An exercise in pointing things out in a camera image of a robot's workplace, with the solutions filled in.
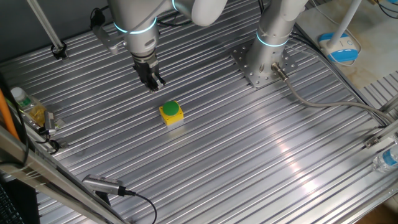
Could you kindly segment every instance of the bottle cap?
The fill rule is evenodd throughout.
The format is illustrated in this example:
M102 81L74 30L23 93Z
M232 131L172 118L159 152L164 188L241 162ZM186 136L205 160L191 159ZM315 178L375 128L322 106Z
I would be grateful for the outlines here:
M23 101L26 97L25 91L19 87L15 87L11 90L11 94L14 99L18 102Z

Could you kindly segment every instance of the gray wall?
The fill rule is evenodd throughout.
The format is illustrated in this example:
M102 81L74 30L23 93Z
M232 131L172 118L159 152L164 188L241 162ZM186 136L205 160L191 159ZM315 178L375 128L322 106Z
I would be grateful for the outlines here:
M38 0L61 40L89 31L90 13L106 0ZM26 0L0 0L0 61L52 45Z

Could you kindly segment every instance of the green circle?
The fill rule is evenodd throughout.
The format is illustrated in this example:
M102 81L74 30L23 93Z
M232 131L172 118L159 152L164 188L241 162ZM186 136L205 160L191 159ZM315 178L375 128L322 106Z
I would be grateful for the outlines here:
M179 110L180 107L178 106L178 103L176 103L175 101L169 101L163 105L163 112L167 116L174 116L178 113Z

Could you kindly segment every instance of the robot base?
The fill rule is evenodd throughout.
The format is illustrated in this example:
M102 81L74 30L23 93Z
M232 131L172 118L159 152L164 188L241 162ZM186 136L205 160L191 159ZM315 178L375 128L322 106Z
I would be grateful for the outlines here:
M246 62L246 54L251 46L252 41L246 42L244 44L234 47L231 53L232 57L235 59L236 64L240 67L249 82L255 88L262 88L274 81L279 80L279 76L277 76L277 74L274 72L260 72L258 68L249 67L248 63ZM286 50L284 50L282 54L282 63L280 67L287 74L294 72L297 69L297 64Z

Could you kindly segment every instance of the glowing blue ring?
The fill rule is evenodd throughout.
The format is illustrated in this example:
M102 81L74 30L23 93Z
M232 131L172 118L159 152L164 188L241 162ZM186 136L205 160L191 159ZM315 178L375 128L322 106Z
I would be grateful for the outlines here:
M279 45L267 44L267 43L265 43L264 41L262 41L262 40L260 39L259 33L257 33L257 38L260 40L260 42L261 42L262 44L267 45L267 46L270 46L270 47L280 47L280 46L283 46L283 45L285 45L285 44L287 43L287 40L286 40L286 42L284 42L283 44L279 44Z
M173 7L174 7L174 9L175 9L176 11L178 11L177 8L175 7L174 1L175 1L175 0L172 0Z
M150 29L156 24L156 21L157 21L157 17L155 17L154 22L153 22L148 28L143 29L143 30L138 30L138 31L131 31L130 34L141 34L141 33L147 32L148 30L150 30ZM116 23L113 23L113 24L114 24L114 26L115 26L118 30L120 30L121 32L127 33L126 30L124 30L124 29L118 27L118 26L116 25Z

